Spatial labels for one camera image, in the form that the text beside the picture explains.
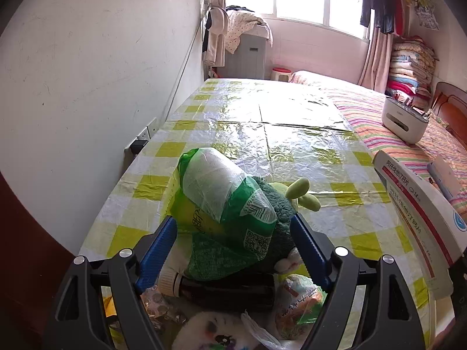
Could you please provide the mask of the red wooden headboard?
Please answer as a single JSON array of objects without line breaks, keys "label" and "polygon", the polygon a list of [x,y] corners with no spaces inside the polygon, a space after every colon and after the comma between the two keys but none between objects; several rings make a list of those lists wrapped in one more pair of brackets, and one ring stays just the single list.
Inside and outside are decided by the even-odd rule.
[{"label": "red wooden headboard", "polygon": [[455,85],[439,81],[432,110],[447,124],[449,132],[466,144],[466,92]]}]

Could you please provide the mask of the floral cloth on machine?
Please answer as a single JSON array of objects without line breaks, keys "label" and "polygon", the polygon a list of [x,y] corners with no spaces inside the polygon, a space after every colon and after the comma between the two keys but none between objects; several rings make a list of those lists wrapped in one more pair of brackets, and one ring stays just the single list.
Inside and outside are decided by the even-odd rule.
[{"label": "floral cloth on machine", "polygon": [[247,10],[229,10],[227,15],[229,22],[225,47],[226,51],[231,55],[237,51],[241,43],[241,36],[255,29],[255,27],[260,27],[265,34],[264,38],[270,46],[273,45],[273,35],[269,24],[255,13]]}]

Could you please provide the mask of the blue white pencil case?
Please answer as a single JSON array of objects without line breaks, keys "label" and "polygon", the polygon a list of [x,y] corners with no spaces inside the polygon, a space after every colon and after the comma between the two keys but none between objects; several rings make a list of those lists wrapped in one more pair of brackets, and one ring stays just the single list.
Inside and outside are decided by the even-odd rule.
[{"label": "blue white pencil case", "polygon": [[441,156],[436,156],[436,159],[427,165],[427,170],[448,201],[461,197],[461,184],[453,169]]}]

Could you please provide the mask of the pink right curtain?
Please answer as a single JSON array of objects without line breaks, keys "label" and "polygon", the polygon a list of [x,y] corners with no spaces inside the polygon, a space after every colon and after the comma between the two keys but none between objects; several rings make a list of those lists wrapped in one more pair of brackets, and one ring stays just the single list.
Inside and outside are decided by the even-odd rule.
[{"label": "pink right curtain", "polygon": [[370,42],[358,85],[376,92],[386,91],[389,65],[393,50],[392,33],[381,33],[374,23],[374,10],[370,11]]}]

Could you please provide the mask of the green plastic snack bag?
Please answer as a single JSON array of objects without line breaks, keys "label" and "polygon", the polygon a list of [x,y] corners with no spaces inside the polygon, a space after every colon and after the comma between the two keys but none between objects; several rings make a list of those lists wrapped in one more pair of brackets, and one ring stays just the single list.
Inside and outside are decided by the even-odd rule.
[{"label": "green plastic snack bag", "polygon": [[191,244],[190,277],[217,280],[265,260],[278,216],[251,175],[211,147],[183,153],[176,175],[169,212]]}]

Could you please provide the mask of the green avocado plush toy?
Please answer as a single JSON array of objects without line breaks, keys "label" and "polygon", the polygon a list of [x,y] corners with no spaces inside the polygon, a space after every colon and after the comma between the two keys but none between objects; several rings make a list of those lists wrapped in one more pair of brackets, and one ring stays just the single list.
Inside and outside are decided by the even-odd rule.
[{"label": "green avocado plush toy", "polygon": [[220,281],[227,277],[238,281],[244,275],[284,274],[298,267],[300,261],[295,259],[296,246],[290,234],[291,218],[299,205],[317,212],[320,202],[308,193],[309,182],[305,178],[297,181],[298,186],[266,183],[258,176],[252,180],[262,191],[260,197],[265,197],[275,211],[271,236],[260,238],[251,232],[252,216],[235,217],[220,224],[185,198],[192,213],[190,219],[182,221],[198,232],[192,236],[187,276],[197,281]]}]

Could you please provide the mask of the white wall socket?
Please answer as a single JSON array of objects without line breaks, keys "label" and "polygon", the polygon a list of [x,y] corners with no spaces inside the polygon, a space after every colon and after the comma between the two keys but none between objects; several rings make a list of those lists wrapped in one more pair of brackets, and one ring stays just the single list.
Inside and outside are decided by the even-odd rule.
[{"label": "white wall socket", "polygon": [[158,118],[155,117],[146,127],[134,138],[134,140],[124,148],[125,153],[131,153],[137,156],[141,150],[147,145],[151,137],[158,130]]}]

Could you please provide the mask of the green checkered plastic tablecloth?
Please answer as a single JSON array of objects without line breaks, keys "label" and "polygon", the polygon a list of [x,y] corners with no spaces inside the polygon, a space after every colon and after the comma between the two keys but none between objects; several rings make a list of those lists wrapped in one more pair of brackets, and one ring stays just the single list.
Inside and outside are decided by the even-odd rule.
[{"label": "green checkered plastic tablecloth", "polygon": [[391,254],[408,283],[425,340],[435,336],[435,305],[421,266],[363,137],[344,108],[370,112],[382,94],[333,78],[311,85],[268,80],[207,80],[168,118],[123,174],[89,230],[81,253],[109,258],[153,232],[175,191],[179,157],[211,147],[251,175],[309,179],[320,201],[312,227],[337,246],[375,259]]}]

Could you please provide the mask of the white oval pen holder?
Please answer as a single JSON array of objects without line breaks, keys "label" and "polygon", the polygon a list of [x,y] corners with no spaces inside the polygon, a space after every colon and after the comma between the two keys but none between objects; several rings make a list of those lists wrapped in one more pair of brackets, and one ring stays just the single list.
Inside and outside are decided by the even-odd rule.
[{"label": "white oval pen holder", "polygon": [[382,125],[402,141],[413,145],[423,137],[429,119],[418,111],[394,99],[386,97],[381,113]]}]

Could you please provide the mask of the red plastic stool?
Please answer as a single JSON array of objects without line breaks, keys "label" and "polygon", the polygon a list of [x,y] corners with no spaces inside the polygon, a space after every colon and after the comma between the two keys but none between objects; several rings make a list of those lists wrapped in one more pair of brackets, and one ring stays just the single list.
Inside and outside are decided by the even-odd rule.
[{"label": "red plastic stool", "polygon": [[273,67],[271,70],[272,81],[289,82],[292,76],[292,71],[283,67]]}]

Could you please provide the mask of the green white wrapped packet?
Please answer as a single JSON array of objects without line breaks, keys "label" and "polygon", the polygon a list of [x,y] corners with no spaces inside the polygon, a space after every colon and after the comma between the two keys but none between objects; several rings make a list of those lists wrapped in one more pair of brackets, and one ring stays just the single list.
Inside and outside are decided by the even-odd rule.
[{"label": "green white wrapped packet", "polygon": [[312,279],[291,274],[276,292],[274,323],[285,340],[297,340],[308,333],[321,312],[327,297]]}]

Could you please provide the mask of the white crumpled plastic bag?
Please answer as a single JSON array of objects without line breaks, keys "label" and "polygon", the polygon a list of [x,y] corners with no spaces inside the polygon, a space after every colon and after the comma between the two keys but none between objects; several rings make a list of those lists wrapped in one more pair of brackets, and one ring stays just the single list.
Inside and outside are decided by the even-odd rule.
[{"label": "white crumpled plastic bag", "polygon": [[268,330],[259,326],[247,312],[241,314],[241,321],[247,332],[251,334],[253,338],[265,346],[266,349],[272,350],[301,349],[311,331],[311,329],[308,329],[295,340],[284,340],[279,339],[278,334],[271,334]]}]

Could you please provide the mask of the white painted plush toy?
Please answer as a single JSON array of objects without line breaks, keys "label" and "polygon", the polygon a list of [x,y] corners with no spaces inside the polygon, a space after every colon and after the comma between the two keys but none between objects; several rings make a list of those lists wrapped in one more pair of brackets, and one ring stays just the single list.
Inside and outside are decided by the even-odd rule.
[{"label": "white painted plush toy", "polygon": [[260,342],[246,330],[239,317],[220,312],[200,312],[178,332],[172,349],[255,349]]}]

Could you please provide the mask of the white red cardboard box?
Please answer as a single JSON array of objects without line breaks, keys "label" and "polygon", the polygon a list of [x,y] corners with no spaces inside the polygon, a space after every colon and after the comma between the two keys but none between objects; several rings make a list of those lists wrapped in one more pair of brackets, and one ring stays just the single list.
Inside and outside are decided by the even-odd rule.
[{"label": "white red cardboard box", "polygon": [[386,152],[378,151],[373,165],[408,230],[429,290],[436,300],[452,295],[449,268],[466,251],[466,222],[436,188]]}]

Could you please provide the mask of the grey white washing machine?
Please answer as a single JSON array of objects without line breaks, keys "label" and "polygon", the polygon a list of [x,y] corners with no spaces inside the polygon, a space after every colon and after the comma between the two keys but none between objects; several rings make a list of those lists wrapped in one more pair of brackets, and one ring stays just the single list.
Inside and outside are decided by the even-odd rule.
[{"label": "grey white washing machine", "polygon": [[237,50],[233,54],[226,52],[226,63],[224,67],[218,68],[218,76],[263,80],[268,39],[268,30],[262,25],[255,25],[244,32]]}]

